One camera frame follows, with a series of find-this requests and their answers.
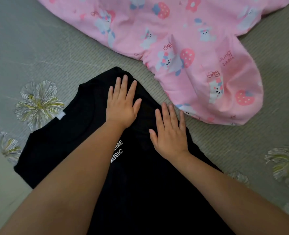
black shirt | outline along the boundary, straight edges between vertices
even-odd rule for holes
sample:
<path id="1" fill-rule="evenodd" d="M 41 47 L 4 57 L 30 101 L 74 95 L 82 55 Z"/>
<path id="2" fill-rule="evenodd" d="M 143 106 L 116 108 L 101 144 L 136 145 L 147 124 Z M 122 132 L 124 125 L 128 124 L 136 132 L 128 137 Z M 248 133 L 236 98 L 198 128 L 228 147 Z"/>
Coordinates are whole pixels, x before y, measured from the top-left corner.
<path id="1" fill-rule="evenodd" d="M 119 67 L 79 85 L 66 115 L 30 134 L 14 169 L 32 188 L 105 122 L 108 89 L 124 74 L 129 88 L 134 78 Z M 148 130 L 156 131 L 154 111 L 161 106 L 139 83 L 134 101 L 138 98 L 137 119 L 113 152 L 88 234 L 232 233 L 202 194 L 155 151 Z M 190 153 L 219 170 L 186 132 Z"/>

pink blanket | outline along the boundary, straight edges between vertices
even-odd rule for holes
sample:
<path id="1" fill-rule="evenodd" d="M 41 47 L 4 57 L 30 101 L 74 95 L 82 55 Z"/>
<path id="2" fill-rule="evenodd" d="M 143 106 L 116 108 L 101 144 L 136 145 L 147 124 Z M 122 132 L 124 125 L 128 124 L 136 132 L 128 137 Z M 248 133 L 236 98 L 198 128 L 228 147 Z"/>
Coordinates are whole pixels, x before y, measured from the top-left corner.
<path id="1" fill-rule="evenodd" d="M 242 125 L 262 107 L 255 62 L 237 39 L 289 0 L 39 0 L 114 51 L 142 60 L 171 101 L 206 123 Z"/>

finger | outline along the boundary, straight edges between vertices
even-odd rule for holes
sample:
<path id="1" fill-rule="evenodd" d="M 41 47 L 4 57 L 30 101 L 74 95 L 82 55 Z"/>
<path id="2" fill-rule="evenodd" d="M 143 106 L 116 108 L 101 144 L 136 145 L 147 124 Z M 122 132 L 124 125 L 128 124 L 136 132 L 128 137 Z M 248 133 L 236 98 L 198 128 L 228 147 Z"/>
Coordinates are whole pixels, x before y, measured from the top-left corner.
<path id="1" fill-rule="evenodd" d="M 138 114 L 138 111 L 140 109 L 140 104 L 141 104 L 141 99 L 137 99 L 135 101 L 134 106 L 133 106 L 135 116 L 137 116 L 137 114 Z"/>
<path id="2" fill-rule="evenodd" d="M 173 129 L 178 129 L 178 119 L 174 110 L 173 105 L 168 106 L 170 110 L 170 122 L 172 124 Z"/>
<path id="3" fill-rule="evenodd" d="M 116 100 L 119 97 L 119 91 L 121 89 L 121 78 L 118 77 L 116 79 L 115 87 L 114 87 L 114 93 L 113 93 L 113 99 Z"/>
<path id="4" fill-rule="evenodd" d="M 107 95 L 107 103 L 111 103 L 113 99 L 113 87 L 110 86 L 110 89 L 108 89 L 108 95 Z"/>
<path id="5" fill-rule="evenodd" d="M 155 148 L 157 148 L 158 147 L 158 136 L 156 135 L 156 133 L 153 129 L 149 129 L 149 133 L 150 133 L 150 139 L 151 139 L 151 142 L 153 143 L 153 146 Z"/>
<path id="6" fill-rule="evenodd" d="M 160 135 L 160 132 L 164 131 L 164 124 L 159 109 L 155 110 L 155 121 L 156 121 L 156 128 L 158 130 L 158 135 Z"/>
<path id="7" fill-rule="evenodd" d="M 165 129 L 172 128 L 172 124 L 170 123 L 170 114 L 168 112 L 167 105 L 165 102 L 162 103 L 162 115 Z"/>
<path id="8" fill-rule="evenodd" d="M 179 113 L 180 116 L 180 120 L 179 120 L 179 129 L 186 132 L 186 124 L 185 124 L 185 116 L 184 116 L 184 112 L 181 111 Z"/>
<path id="9" fill-rule="evenodd" d="M 128 81 L 127 75 L 124 75 L 122 85 L 121 85 L 121 90 L 119 91 L 119 98 L 123 100 L 126 99 L 127 81 Z"/>
<path id="10" fill-rule="evenodd" d="M 135 97 L 135 91 L 136 91 L 136 86 L 137 86 L 137 81 L 133 81 L 133 83 L 131 84 L 127 96 L 126 96 L 126 100 L 129 102 L 133 102 L 133 99 Z"/>

white clothing tag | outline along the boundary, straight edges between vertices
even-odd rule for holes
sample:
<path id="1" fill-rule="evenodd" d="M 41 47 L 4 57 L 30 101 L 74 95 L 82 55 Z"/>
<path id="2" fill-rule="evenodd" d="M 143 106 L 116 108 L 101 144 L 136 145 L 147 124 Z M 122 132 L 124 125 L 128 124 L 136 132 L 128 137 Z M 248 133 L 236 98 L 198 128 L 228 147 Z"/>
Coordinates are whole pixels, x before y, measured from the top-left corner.
<path id="1" fill-rule="evenodd" d="M 65 112 L 64 112 L 64 111 L 61 111 L 61 112 L 56 116 L 56 118 L 58 118 L 59 120 L 61 120 L 64 115 L 65 115 Z"/>

forearm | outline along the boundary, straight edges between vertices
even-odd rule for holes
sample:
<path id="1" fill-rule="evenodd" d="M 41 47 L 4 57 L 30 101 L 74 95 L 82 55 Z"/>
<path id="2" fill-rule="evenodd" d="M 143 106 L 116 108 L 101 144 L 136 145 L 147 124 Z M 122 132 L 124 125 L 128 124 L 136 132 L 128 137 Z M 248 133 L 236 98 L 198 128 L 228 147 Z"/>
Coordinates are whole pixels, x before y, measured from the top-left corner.
<path id="1" fill-rule="evenodd" d="M 86 234 L 122 132 L 103 124 L 33 190 L 0 234 Z"/>
<path id="2" fill-rule="evenodd" d="M 236 234 L 289 234 L 289 216 L 243 184 L 191 154 L 171 163 Z"/>

